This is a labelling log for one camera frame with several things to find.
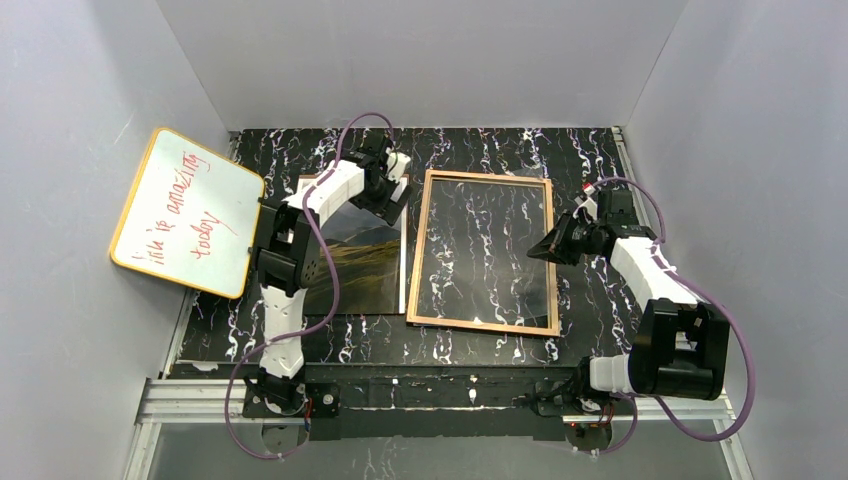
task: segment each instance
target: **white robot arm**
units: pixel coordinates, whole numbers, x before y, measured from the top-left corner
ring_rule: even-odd
[[[400,186],[409,161],[407,155],[391,150],[386,137],[344,152],[338,165],[318,175],[306,206],[319,226],[348,201],[392,225],[411,193],[411,187]],[[265,307],[266,339],[303,327],[303,301],[317,277],[318,246],[303,215],[304,194],[298,192],[279,204],[263,201],[260,210],[252,258]],[[268,346],[259,365],[274,377],[292,378],[303,366],[300,337]]]
[[[724,383],[727,319],[666,274],[674,267],[653,232],[639,224],[629,190],[601,191],[597,205],[594,191],[586,193],[577,210],[563,214],[528,255],[568,265],[584,254],[605,257],[643,315],[630,353],[585,357],[563,393],[598,403],[610,393],[714,400]]]

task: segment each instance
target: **floor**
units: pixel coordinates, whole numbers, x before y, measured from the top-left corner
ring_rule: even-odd
[[[380,133],[356,130],[352,141]],[[332,159],[338,134],[336,129],[247,130],[235,140],[234,158],[265,177],[267,196],[284,198],[297,188],[299,175],[315,174]],[[396,148],[412,157],[407,285],[427,169],[550,178],[555,215],[573,206],[571,198],[585,182],[623,175],[610,129],[398,129],[395,135]],[[603,259],[558,267],[557,288],[558,338],[410,326],[405,315],[347,314],[304,338],[304,355],[307,364],[573,366],[585,355],[630,349],[639,307]],[[172,377],[202,375],[194,365],[208,370],[210,363],[234,363],[263,340],[253,276],[246,292],[237,300],[205,293],[193,299]],[[307,320],[317,323],[321,317]]]

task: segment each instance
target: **gray wall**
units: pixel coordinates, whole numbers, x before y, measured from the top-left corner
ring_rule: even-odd
[[[624,124],[685,4],[159,0],[230,130]]]
[[[625,129],[671,257],[753,344],[758,402],[741,435],[757,478],[848,468],[846,59],[845,2],[692,0]]]
[[[122,472],[183,291],[107,253],[161,125],[227,145],[153,0],[3,2],[2,478]]]

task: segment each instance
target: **purple cable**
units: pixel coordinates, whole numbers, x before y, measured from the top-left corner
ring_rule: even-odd
[[[306,442],[304,442],[301,445],[298,445],[297,447],[289,450],[288,452],[278,453],[278,454],[273,454],[273,455],[266,455],[266,454],[254,452],[253,450],[250,449],[250,447],[245,445],[238,438],[238,436],[236,436],[236,432],[233,429],[233,424],[230,422],[230,395],[232,394],[233,384],[236,381],[239,369],[242,366],[244,366],[244,364],[247,362],[247,360],[250,357],[256,355],[257,353],[262,352],[272,343],[280,342],[280,341],[283,341],[287,338],[302,337],[304,335],[309,335],[311,333],[315,333],[316,331],[320,330],[321,328],[324,328],[324,326],[327,325],[327,323],[329,323],[330,320],[336,315],[336,310],[338,310],[338,308],[339,308],[339,299],[341,298],[341,287],[339,285],[339,273],[338,273],[338,271],[336,271],[336,264],[335,264],[335,262],[333,262],[333,256],[330,254],[330,248],[327,247],[327,242],[324,241],[324,237],[321,236],[321,227],[319,227],[318,224],[315,222],[315,218],[312,216],[312,212],[309,210],[309,207],[307,207],[307,202],[309,200],[309,197],[312,195],[312,192],[315,191],[315,188],[318,185],[321,185],[322,183],[327,181],[333,175],[333,173],[335,172],[336,166],[341,161],[342,143],[344,142],[344,138],[347,135],[348,130],[350,130],[350,127],[357,120],[359,120],[363,117],[367,117],[369,115],[377,116],[377,117],[380,117],[383,120],[385,120],[386,123],[389,126],[389,135],[394,140],[394,128],[392,127],[392,124],[389,122],[389,119],[386,118],[382,114],[379,114],[379,113],[376,113],[376,112],[363,113],[362,115],[360,115],[360,116],[354,118],[353,120],[351,120],[350,122],[348,122],[347,125],[345,125],[344,129],[342,130],[342,133],[339,135],[339,140],[338,140],[338,143],[336,144],[336,159],[333,162],[333,167],[330,168],[328,171],[324,172],[325,174],[321,175],[321,177],[315,182],[315,184],[313,184],[312,186],[310,186],[306,190],[306,193],[303,195],[303,203],[301,204],[301,209],[303,210],[303,213],[306,216],[306,221],[309,222],[309,226],[312,228],[312,233],[315,235],[315,238],[318,240],[318,245],[321,247],[321,251],[324,252],[324,258],[327,259],[327,267],[330,270],[330,277],[333,280],[333,306],[330,307],[330,312],[319,323],[316,323],[315,325],[313,325],[313,326],[311,326],[307,329],[299,330],[299,331],[296,331],[296,332],[284,333],[282,335],[277,335],[276,337],[273,337],[270,340],[266,340],[265,343],[255,347],[254,349],[252,349],[249,352],[247,352],[246,354],[244,354],[241,357],[241,360],[239,360],[238,363],[236,363],[235,367],[233,367],[233,372],[230,374],[230,381],[227,383],[227,392],[224,395],[224,423],[227,424],[227,431],[230,432],[230,437],[232,437],[233,441],[236,442],[236,445],[238,445],[239,448],[241,448],[245,453],[247,453],[248,455],[250,455],[252,457],[259,458],[259,459],[262,459],[262,460],[276,460],[278,458],[285,458],[285,457],[291,455],[292,453],[295,453],[296,451],[298,451],[300,449],[300,447],[302,447],[303,445],[306,445]]]
[[[614,395],[622,400],[626,400],[627,403],[633,407],[633,421],[630,423],[630,428],[627,430],[627,433],[624,434],[624,438],[622,438],[618,443],[604,450],[598,450],[599,455],[606,455],[607,453],[612,453],[619,448],[623,447],[630,437],[633,436],[633,432],[636,431],[636,423],[639,421],[639,410],[636,408],[636,402],[629,395]]]
[[[380,118],[382,118],[383,121],[386,122],[386,125],[389,126],[389,138],[392,139],[392,142],[395,141],[395,128],[392,127],[392,122],[390,122],[389,119],[385,115],[383,115],[382,113],[377,113],[377,112],[363,113],[362,115],[360,115],[360,116],[354,118],[353,120],[347,122],[347,125],[345,125],[345,128],[342,130],[342,133],[339,135],[339,142],[336,145],[336,158],[333,160],[333,169],[338,167],[339,162],[342,161],[342,142],[344,141],[344,138],[347,136],[347,131],[350,130],[350,127],[352,127],[354,123],[356,123],[358,120],[365,118],[365,117],[380,117]]]
[[[677,417],[674,416],[674,413],[668,407],[668,404],[665,403],[665,400],[663,400],[659,396],[654,397],[657,400],[657,403],[660,404],[660,407],[663,409],[665,414],[668,415],[668,418],[669,418],[669,420],[671,420],[671,423],[673,423],[677,428],[680,429],[680,431],[682,431],[686,435],[689,435],[690,437],[692,437],[696,440],[701,440],[701,441],[704,441],[704,442],[718,442],[718,441],[721,441],[721,440],[726,440],[731,435],[738,432],[740,428],[742,428],[742,425],[744,425],[745,421],[748,420],[748,416],[751,414],[751,408],[754,405],[754,396],[756,394],[756,387],[757,387],[757,374],[754,371],[754,358],[753,358],[753,355],[751,354],[751,346],[748,344],[748,341],[745,338],[745,335],[742,333],[742,329],[739,327],[738,323],[736,322],[736,319],[727,310],[727,308],[725,308],[724,305],[718,303],[712,295],[710,295],[709,293],[707,293],[706,291],[704,291],[703,289],[701,289],[700,287],[698,287],[694,283],[690,282],[689,280],[686,280],[685,278],[678,275],[677,272],[674,272],[673,270],[671,270],[669,268],[669,266],[666,265],[660,259],[660,257],[656,254],[659,246],[661,244],[665,243],[666,231],[665,231],[665,219],[663,218],[662,211],[660,210],[660,207],[657,204],[656,200],[654,200],[654,197],[652,197],[650,193],[648,193],[644,188],[642,188],[641,185],[634,182],[633,180],[630,180],[629,178],[624,178],[624,177],[607,177],[607,178],[598,180],[597,182],[593,183],[592,187],[597,189],[598,186],[603,185],[605,183],[609,183],[609,182],[622,182],[622,183],[626,183],[628,185],[633,185],[633,187],[635,187],[637,190],[642,192],[642,194],[645,195],[645,197],[648,199],[648,201],[651,202],[651,205],[653,205],[654,210],[657,212],[657,218],[660,222],[660,236],[656,239],[656,241],[654,241],[654,244],[651,247],[651,257],[653,258],[654,262],[672,280],[683,285],[684,287],[686,287],[690,291],[692,291],[692,293],[694,293],[695,295],[698,295],[699,297],[703,298],[707,302],[714,305],[718,309],[718,311],[721,312],[721,314],[724,315],[725,318],[727,318],[727,323],[730,324],[730,328],[733,329],[733,333],[736,335],[736,339],[739,341],[739,347],[742,349],[742,358],[744,358],[744,360],[745,360],[745,372],[746,372],[747,377],[748,377],[748,388],[745,392],[745,401],[742,403],[742,410],[739,411],[739,416],[736,417],[736,420],[733,422],[733,425],[728,427],[727,430],[720,432],[720,433],[715,433],[715,434],[704,434],[704,433],[698,433],[698,432],[695,432],[693,430],[690,430],[688,427],[686,427],[686,425],[683,425],[683,422],[681,422]],[[636,426],[636,415],[635,415],[636,404],[634,403],[633,406],[634,406],[634,415],[633,415],[633,426],[631,428],[635,428],[635,426]],[[624,441],[619,442],[615,446],[615,448],[618,449],[623,443],[624,443]],[[610,450],[611,449],[607,449],[607,450],[604,451],[604,453],[608,453]]]

